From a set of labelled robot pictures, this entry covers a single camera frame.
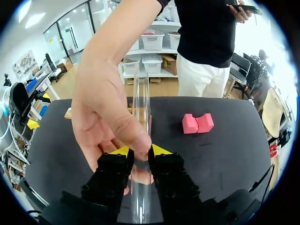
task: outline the floor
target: floor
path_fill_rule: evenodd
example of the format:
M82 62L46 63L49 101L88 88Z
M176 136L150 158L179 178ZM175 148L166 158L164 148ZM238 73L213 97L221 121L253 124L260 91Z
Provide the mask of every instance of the floor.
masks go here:
M58 82L53 82L52 86L61 99L69 99L73 97L75 85L76 65L74 65ZM229 86L230 80L227 82L225 91ZM124 85L127 96L133 96L133 85ZM162 78L161 83L150 83L150 96L177 96L178 93L177 78ZM46 91L51 99L55 99L49 90ZM228 98L241 99L241 92L233 89ZM271 163L275 163L274 174L270 183L270 188L273 189L278 178L278 157L271 159Z

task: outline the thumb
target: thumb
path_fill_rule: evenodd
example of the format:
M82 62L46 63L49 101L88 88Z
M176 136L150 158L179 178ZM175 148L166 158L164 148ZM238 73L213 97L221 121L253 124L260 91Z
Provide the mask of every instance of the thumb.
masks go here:
M109 97L102 99L96 112L121 142L133 151L147 153L151 147L151 138L145 128L123 105L115 89L107 93L110 93Z

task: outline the window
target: window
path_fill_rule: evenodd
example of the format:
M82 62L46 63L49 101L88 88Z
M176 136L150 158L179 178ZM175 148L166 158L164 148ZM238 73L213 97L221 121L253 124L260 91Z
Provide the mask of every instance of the window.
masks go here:
M59 19L58 24L72 63L78 63L83 49L93 35L87 4L67 13Z
M105 10L104 0L91 0L90 1L90 11L93 17L95 30L98 30L101 25L107 19L106 15L109 15L116 7L117 3L114 1L107 1L107 8Z
M64 50L64 46L62 44L62 40L60 38L60 34L58 31L58 27L56 23L52 25L45 33L44 37L49 49L50 54L53 57L53 63L56 65L58 62L67 57L67 54Z

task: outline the clear plastic tube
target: clear plastic tube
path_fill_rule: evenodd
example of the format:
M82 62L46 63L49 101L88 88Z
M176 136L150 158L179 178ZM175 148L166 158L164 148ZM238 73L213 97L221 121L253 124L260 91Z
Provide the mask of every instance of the clear plastic tube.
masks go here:
M138 74L134 81L133 115L150 134L149 77ZM150 223L151 172L148 162L135 159L131 172L131 209L134 224Z

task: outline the hand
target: hand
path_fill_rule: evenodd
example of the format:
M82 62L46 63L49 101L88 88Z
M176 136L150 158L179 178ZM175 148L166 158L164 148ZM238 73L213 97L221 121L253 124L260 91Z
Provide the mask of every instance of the hand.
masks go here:
M151 147L145 129L127 110L117 65L102 60L94 49L91 43L82 53L72 100L75 138L92 171L104 152L127 145L135 155L145 156Z
M240 3L240 5L245 5L243 1L238 2ZM230 8L237 21L240 23L245 23L245 21L252 16L252 13L249 10L246 10L245 12L242 7L239 7L240 11L238 12L232 5L227 4L227 6Z

